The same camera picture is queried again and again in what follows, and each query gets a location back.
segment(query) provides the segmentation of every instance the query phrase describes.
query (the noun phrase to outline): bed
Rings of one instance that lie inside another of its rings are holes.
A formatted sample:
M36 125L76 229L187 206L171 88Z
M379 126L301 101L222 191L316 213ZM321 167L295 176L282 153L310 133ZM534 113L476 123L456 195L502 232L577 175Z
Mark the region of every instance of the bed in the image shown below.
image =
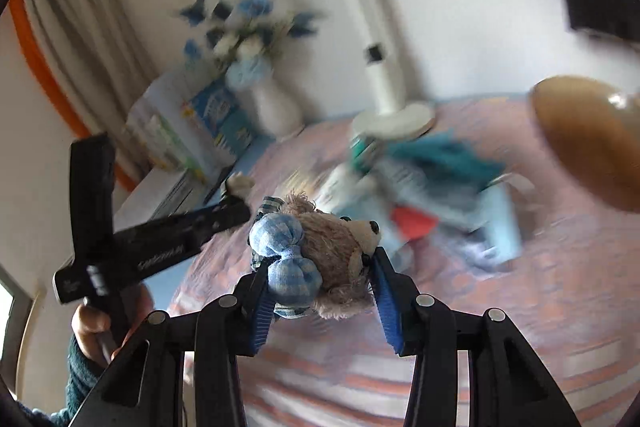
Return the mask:
M257 208L300 165L346 157L348 120L317 124L272 144L255 165ZM414 241L410 275L450 308L504 309L589 427L613 425L640 388L640 217L594 200L559 167L524 97L444 103L434 132L452 130L476 152L529 178L542 202L535 236L509 273L476 278L461 262ZM198 311L249 271L248 225L213 238L170 306ZM187 360L187 372L190 370ZM468 423L468 371L460 353L458 424ZM414 359L399 359L373 309L347 321L280 320L254 359L239 360L250 425L402 425Z

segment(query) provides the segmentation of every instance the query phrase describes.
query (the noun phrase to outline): wooden spoon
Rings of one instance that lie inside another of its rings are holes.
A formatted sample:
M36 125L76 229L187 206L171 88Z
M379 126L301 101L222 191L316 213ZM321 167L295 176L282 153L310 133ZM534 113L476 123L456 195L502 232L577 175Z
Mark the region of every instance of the wooden spoon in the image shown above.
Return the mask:
M531 94L546 141L591 194L640 212L640 100L580 76L555 76Z

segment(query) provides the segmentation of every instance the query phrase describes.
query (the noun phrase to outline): sleeve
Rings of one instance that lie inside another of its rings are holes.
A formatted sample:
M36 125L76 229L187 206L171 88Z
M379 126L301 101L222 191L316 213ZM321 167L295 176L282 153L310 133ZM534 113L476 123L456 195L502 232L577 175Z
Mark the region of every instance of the sleeve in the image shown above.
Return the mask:
M82 353L75 337L71 337L69 354L69 381L66 384L66 407L50 417L37 409L29 411L23 407L24 413L33 427L66 427L71 423L82 402L92 390L103 372L93 360Z

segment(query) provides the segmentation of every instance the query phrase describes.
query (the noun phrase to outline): orange trim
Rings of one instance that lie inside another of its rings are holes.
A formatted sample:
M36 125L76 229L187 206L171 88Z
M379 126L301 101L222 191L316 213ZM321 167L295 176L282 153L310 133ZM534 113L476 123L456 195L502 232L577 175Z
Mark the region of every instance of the orange trim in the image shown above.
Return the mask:
M27 17L24 0L9 0L9 10L14 19L15 32L18 35L18 42L20 42L24 59L27 61L31 73L33 73L40 87L44 90L47 98L53 104L53 107L56 108L62 120L65 121L77 137L87 138L91 136L91 132L75 112L56 82L49 66L47 66L47 61L38 46L36 37L33 34L33 29L31 28L31 23ZM132 192L133 189L136 188L137 183L117 164L115 166L115 173L116 179L125 190Z

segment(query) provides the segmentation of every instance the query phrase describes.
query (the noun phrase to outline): hand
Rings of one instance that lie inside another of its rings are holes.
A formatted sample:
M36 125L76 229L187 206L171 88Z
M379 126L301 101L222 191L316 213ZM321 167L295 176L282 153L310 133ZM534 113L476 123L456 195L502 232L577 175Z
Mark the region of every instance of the hand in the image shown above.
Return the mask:
M133 324L127 336L124 339L122 345L124 345L129 337L133 334L138 326L146 319L146 316L154 310L154 300L149 293L149 289L146 285L140 285L140 291L136 298L136 316L133 319ZM104 333L111 328L111 319L109 315L91 306L80 304L76 309L74 317L71 319L71 328L74 331L78 346L82 353L90 360L93 360L100 365L105 365L104 355L100 342L97 338L97 333ZM120 348L116 349L111 355L111 360L115 357Z

